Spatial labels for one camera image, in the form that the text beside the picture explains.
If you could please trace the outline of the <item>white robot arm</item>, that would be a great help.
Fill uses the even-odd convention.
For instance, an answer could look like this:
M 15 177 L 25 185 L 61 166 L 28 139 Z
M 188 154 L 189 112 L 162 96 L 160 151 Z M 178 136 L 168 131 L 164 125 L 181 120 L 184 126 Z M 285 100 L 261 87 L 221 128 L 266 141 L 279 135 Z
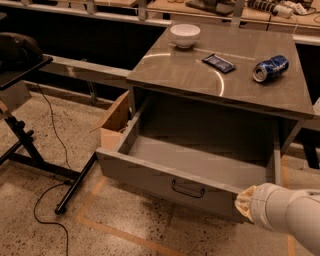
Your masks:
M 289 234 L 314 256 L 320 256 L 319 190 L 264 183 L 241 192 L 235 206 L 260 228 Z

